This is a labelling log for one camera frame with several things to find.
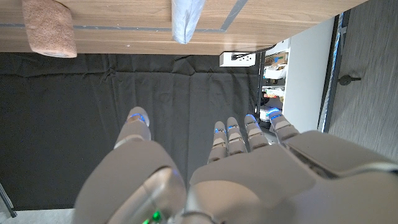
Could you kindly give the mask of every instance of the black backdrop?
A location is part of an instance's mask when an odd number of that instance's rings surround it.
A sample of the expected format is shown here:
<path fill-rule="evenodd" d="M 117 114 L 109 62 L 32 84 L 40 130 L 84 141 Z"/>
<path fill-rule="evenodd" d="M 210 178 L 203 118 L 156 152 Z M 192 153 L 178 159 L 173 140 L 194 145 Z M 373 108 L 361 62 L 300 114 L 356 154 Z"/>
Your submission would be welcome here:
<path fill-rule="evenodd" d="M 253 112 L 257 73 L 208 55 L 0 54 L 0 183 L 16 210 L 72 208 L 135 106 L 187 182 L 214 123 Z"/>

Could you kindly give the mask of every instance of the robotic hand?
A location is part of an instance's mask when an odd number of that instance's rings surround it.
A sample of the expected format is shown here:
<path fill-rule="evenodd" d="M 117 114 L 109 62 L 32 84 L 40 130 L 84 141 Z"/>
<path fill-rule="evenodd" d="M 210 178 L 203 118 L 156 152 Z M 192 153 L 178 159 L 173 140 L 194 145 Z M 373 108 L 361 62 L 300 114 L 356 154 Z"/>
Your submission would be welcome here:
<path fill-rule="evenodd" d="M 363 147 L 268 112 L 279 144 L 255 119 L 215 124 L 208 164 L 186 193 L 173 160 L 150 140 L 142 108 L 127 117 L 114 150 L 93 171 L 74 223 L 398 223 L 398 165 Z"/>

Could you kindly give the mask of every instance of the green led light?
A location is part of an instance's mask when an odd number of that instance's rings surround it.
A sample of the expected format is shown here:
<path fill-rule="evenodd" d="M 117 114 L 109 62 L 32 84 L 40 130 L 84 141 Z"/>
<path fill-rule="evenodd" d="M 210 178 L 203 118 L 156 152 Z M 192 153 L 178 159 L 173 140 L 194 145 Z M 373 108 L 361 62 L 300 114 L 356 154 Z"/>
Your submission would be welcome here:
<path fill-rule="evenodd" d="M 159 211 L 156 211 L 156 212 L 154 213 L 154 215 L 152 216 L 152 219 L 153 219 L 153 221 L 155 221 L 155 222 L 160 221 L 160 220 L 162 219 L 162 217 L 160 216 L 160 212 L 159 212 Z"/>

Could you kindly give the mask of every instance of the blue led light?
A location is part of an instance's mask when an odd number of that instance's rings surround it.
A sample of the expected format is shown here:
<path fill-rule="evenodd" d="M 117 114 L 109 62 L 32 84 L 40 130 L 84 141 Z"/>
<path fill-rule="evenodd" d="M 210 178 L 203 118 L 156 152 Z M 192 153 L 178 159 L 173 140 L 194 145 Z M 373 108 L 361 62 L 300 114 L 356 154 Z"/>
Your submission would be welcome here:
<path fill-rule="evenodd" d="M 275 118 L 277 118 L 277 117 L 280 117 L 280 116 L 282 116 L 282 115 L 281 115 L 281 114 L 275 115 L 275 116 L 273 116 L 273 117 L 271 118 L 271 120 L 273 120 L 273 119 L 275 119 Z"/>
<path fill-rule="evenodd" d="M 273 112 L 278 112 L 278 111 L 280 111 L 278 108 L 274 108 L 274 109 L 271 109 L 270 111 L 268 111 L 268 112 L 266 113 L 266 115 L 269 116 L 271 113 L 273 113 Z"/>
<path fill-rule="evenodd" d="M 132 118 L 133 116 L 139 116 L 139 119 L 140 119 L 141 121 L 145 122 L 145 119 L 144 119 L 143 115 L 137 113 L 137 114 L 131 115 L 130 117 Z"/>

